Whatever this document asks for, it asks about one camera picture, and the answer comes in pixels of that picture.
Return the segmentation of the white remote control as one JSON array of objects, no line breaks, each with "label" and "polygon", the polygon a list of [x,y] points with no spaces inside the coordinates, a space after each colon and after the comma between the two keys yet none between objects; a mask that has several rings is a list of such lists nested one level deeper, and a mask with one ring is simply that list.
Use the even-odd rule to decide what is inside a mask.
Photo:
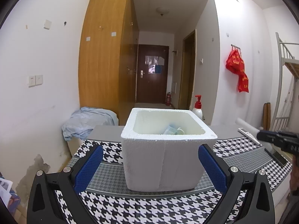
[{"label": "white remote control", "polygon": [[238,132],[241,133],[243,136],[247,137],[249,140],[251,140],[256,145],[260,146],[261,144],[259,141],[248,131],[246,131],[244,128],[238,128]]}]

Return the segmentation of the black smartphone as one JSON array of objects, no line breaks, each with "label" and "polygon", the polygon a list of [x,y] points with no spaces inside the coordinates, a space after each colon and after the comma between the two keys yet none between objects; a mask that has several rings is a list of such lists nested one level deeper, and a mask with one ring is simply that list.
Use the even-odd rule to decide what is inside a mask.
[{"label": "black smartphone", "polygon": [[288,161],[275,149],[265,149],[265,151],[279,166],[284,167],[288,163]]}]

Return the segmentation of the houndstooth table cloth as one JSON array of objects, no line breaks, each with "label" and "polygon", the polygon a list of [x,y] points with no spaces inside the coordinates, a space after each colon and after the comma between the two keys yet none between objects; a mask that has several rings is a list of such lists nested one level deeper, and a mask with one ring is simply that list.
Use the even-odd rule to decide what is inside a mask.
[{"label": "houndstooth table cloth", "polygon": [[[288,194],[291,161],[280,166],[262,146],[238,132],[236,125],[213,126],[218,140],[214,152],[240,171],[266,172],[275,204]],[[93,145],[103,147],[103,160],[80,199],[96,223],[203,223],[221,198],[204,173],[196,186],[183,191],[140,192],[125,181],[120,137],[122,127],[104,127],[84,140],[71,158],[73,166]]]}]

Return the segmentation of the light blue crumpled cloth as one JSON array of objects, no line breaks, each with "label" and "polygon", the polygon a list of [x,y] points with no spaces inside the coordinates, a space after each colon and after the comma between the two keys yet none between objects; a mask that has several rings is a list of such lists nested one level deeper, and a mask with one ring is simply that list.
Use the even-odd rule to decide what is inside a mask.
[{"label": "light blue crumpled cloth", "polygon": [[118,126],[117,114],[107,109],[82,107],[63,124],[64,140],[70,141],[73,137],[85,140],[97,125]]}]

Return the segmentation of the white styrofoam box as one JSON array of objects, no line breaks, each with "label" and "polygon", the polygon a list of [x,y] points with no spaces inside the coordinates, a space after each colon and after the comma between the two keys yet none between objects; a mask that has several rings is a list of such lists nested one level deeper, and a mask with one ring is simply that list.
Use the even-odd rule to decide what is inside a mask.
[{"label": "white styrofoam box", "polygon": [[[171,125],[184,135],[164,135]],[[216,133],[190,110],[133,108],[121,133],[125,180],[139,192],[183,191],[204,173],[200,145],[210,148]]]}]

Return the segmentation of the white lotion pump bottle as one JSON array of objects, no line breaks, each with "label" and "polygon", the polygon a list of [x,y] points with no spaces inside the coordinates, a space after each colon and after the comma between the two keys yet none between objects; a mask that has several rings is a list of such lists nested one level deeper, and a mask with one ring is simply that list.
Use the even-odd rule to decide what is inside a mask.
[{"label": "white lotion pump bottle", "polygon": [[203,119],[203,112],[202,112],[202,103],[201,103],[201,95],[195,95],[196,102],[192,109],[192,112],[199,118]]}]

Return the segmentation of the metal bunk bed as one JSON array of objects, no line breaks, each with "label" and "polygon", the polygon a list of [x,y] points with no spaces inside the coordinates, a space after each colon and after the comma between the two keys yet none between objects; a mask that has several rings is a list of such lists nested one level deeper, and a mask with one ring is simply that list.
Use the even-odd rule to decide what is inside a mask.
[{"label": "metal bunk bed", "polygon": [[289,128],[298,81],[298,59],[289,49],[289,46],[298,46],[298,43],[284,42],[277,32],[275,36],[278,47],[278,92],[270,125],[273,131]]}]

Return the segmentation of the red hanging plastic bags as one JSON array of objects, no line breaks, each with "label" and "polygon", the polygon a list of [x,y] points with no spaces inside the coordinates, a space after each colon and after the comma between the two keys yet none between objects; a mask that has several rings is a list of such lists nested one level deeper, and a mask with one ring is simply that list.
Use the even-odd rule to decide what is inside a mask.
[{"label": "red hanging plastic bags", "polygon": [[238,92],[249,93],[249,79],[245,73],[245,64],[238,49],[232,48],[226,60],[226,69],[238,76]]}]

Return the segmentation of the red fire extinguisher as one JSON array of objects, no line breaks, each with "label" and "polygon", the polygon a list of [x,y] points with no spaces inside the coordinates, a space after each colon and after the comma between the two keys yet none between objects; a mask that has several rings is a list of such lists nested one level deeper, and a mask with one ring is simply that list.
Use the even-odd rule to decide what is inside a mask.
[{"label": "red fire extinguisher", "polygon": [[165,102],[166,106],[170,106],[171,105],[171,93],[168,92],[166,95],[166,102]]}]

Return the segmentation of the dark brown entrance door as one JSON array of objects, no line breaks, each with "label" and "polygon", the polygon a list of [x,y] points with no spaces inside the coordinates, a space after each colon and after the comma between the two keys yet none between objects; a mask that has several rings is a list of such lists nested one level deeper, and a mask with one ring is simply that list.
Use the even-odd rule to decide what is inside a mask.
[{"label": "dark brown entrance door", "polygon": [[168,46],[138,46],[136,89],[136,101],[138,103],[165,103],[168,61]]}]

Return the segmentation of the wooden wardrobe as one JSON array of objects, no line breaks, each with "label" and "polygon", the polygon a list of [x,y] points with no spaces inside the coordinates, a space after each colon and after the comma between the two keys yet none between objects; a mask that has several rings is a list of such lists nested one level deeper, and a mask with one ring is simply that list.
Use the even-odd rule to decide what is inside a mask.
[{"label": "wooden wardrobe", "polygon": [[111,110],[125,125],[135,104],[139,29],[133,0],[90,0],[78,57],[80,106]]}]

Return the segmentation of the ceiling lamp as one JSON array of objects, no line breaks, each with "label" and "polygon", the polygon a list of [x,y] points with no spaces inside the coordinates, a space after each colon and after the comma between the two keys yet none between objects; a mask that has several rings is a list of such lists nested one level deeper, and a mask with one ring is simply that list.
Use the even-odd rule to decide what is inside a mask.
[{"label": "ceiling lamp", "polygon": [[164,15],[169,14],[170,10],[168,8],[164,8],[164,7],[158,7],[156,8],[156,12],[163,17]]}]

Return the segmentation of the wooden boards against wall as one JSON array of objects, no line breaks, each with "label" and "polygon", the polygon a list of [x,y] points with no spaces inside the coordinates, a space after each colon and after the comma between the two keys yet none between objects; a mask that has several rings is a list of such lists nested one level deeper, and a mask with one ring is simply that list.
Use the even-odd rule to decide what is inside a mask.
[{"label": "wooden boards against wall", "polygon": [[271,104],[265,103],[263,105],[263,129],[269,130],[271,126]]}]

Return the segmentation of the white wall socket pair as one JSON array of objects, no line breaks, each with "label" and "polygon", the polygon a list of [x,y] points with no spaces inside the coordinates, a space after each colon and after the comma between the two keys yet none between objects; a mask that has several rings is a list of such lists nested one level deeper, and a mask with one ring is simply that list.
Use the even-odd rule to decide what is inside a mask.
[{"label": "white wall socket pair", "polygon": [[44,82],[43,75],[34,75],[34,76],[29,76],[27,78],[27,85],[29,88],[37,85],[42,85],[43,82]]}]

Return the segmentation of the side doorway wooden frame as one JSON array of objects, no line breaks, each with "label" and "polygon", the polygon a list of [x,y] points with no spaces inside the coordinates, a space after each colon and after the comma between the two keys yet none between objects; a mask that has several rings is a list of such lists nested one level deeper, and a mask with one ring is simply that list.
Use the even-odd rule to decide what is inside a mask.
[{"label": "side doorway wooden frame", "polygon": [[189,110],[194,89],[196,67],[196,30],[183,40],[181,82],[178,108]]}]

